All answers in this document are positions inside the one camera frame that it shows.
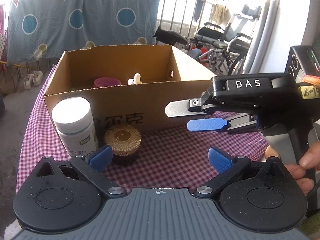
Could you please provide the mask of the person's right hand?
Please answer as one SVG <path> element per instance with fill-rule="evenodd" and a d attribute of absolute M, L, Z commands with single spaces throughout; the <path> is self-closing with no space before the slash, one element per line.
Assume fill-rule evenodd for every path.
<path fill-rule="evenodd" d="M 303 155 L 298 164 L 286 165 L 287 170 L 295 179 L 304 194 L 308 194 L 314 187 L 313 180 L 306 178 L 307 170 L 319 166 L 319 141 L 315 142 Z"/>

